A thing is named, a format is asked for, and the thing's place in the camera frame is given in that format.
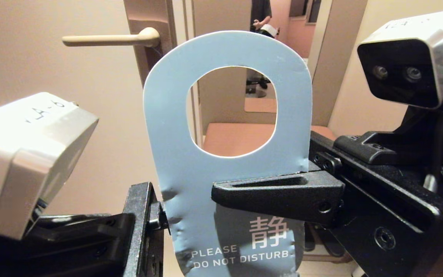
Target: light blue door hanger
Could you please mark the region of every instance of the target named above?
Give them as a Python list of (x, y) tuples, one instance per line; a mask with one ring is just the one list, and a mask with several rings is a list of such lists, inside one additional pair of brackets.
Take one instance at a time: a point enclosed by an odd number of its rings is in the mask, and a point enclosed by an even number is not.
[[(253, 68), (276, 88), (273, 136), (259, 149), (220, 157), (188, 129), (188, 90), (206, 73)], [(243, 31), (196, 37), (165, 55), (144, 86), (144, 110), (177, 260), (188, 277), (297, 276), (303, 223), (222, 207), (214, 182), (308, 170), (311, 78), (302, 58), (276, 39)]]

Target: person's hand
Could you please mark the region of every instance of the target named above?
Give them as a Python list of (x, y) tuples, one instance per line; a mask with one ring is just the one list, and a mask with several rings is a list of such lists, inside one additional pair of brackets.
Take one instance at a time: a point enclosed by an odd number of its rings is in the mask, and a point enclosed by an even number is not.
[(256, 30), (259, 30), (264, 24), (262, 22), (259, 22), (259, 20), (255, 19), (253, 26)]

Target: camera lens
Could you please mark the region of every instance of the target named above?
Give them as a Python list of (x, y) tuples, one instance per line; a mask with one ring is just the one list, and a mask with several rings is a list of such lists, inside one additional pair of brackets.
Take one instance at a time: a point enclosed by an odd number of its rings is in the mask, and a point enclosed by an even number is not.
[(380, 65), (374, 66), (374, 70), (372, 70), (374, 76), (379, 80), (384, 80), (387, 78), (387, 69), (385, 67), (381, 67)]
[(408, 67), (406, 68), (406, 80), (411, 83), (416, 83), (421, 79), (421, 72), (418, 68)]

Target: door handle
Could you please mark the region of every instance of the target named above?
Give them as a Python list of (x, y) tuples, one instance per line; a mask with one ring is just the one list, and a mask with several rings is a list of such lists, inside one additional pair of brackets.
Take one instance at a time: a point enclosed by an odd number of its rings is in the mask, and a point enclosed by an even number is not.
[(155, 28), (146, 27), (137, 35), (68, 35), (63, 37), (66, 46), (113, 46), (142, 45), (156, 47), (160, 44), (160, 34)]

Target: person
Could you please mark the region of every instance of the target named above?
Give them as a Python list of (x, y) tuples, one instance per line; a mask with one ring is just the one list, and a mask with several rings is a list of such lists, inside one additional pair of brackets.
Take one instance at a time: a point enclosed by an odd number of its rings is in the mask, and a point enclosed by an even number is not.
[(251, 32), (259, 30), (271, 20), (270, 0), (252, 0)]

